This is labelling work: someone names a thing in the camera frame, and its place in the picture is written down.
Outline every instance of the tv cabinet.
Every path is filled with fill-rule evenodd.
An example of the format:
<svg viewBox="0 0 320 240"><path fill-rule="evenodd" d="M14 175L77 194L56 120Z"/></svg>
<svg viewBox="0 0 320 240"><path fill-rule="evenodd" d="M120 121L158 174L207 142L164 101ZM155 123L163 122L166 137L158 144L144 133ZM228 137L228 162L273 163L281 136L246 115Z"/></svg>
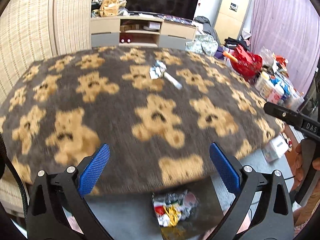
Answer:
<svg viewBox="0 0 320 240"><path fill-rule="evenodd" d="M160 30L126 30L121 31L120 26L125 22L136 25L147 25L148 22L161 24ZM185 50L186 42L193 41L196 36L196 26L164 21L163 19L140 16L110 16L91 18L90 34L91 46L141 46L151 48L170 48ZM132 42L121 43L120 34L127 33Z"/></svg>

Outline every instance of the red basket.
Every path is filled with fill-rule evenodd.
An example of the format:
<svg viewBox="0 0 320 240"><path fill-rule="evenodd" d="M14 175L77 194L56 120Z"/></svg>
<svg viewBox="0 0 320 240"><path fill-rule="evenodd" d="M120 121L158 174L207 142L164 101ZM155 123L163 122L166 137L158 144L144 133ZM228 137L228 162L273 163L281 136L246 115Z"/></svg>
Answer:
<svg viewBox="0 0 320 240"><path fill-rule="evenodd" d="M236 58L238 58L237 54L236 51L232 52L232 55ZM253 63L241 60L238 60L237 63L232 60L230 60L230 62L235 71L242 75L244 79L249 80L254 78L256 74L261 71L262 57L251 52L247 52L247 54L252 58Z"/></svg>

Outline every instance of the orange handle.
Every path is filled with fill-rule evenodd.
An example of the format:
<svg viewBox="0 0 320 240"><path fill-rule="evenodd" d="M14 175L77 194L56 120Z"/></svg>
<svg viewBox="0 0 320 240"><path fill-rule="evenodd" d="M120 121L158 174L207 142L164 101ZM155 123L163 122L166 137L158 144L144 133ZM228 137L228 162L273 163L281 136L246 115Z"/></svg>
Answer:
<svg viewBox="0 0 320 240"><path fill-rule="evenodd" d="M230 59L231 61L236 62L236 63L238 62L238 60L234 56L232 56L230 53L224 51L222 54L224 56L226 56L228 59Z"/></svg>

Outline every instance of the blue textured pad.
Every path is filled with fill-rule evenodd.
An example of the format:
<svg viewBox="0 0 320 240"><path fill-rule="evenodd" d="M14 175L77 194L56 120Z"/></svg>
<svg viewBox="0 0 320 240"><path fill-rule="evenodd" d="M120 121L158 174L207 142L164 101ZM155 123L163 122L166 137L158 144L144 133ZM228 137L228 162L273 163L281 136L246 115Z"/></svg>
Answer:
<svg viewBox="0 0 320 240"><path fill-rule="evenodd" d="M240 178L232 167L222 150L216 143L212 143L209 149L210 159L216 167L227 190L235 195L240 193Z"/></svg>
<svg viewBox="0 0 320 240"><path fill-rule="evenodd" d="M104 167L110 157L109 145L104 144L97 152L95 157L84 169L79 178L78 192L81 196L89 194L96 185Z"/></svg>

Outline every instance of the human hand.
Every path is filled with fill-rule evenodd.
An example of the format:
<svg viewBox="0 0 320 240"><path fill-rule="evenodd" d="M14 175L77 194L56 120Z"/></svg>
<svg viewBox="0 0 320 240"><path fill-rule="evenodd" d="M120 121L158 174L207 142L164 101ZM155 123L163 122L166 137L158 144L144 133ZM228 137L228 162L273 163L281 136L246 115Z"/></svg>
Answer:
<svg viewBox="0 0 320 240"><path fill-rule="evenodd" d="M299 185L301 183L301 181L303 180L303 176L304 176L304 172L302 169L302 162L303 162L303 158L302 158L302 153L301 153L301 144L299 143L296 147L296 153L298 154L296 157L296 179L299 182ZM315 159L312 162L312 166L315 170L320 171L320 158ZM318 181L314 192L320 191L320 180Z"/></svg>

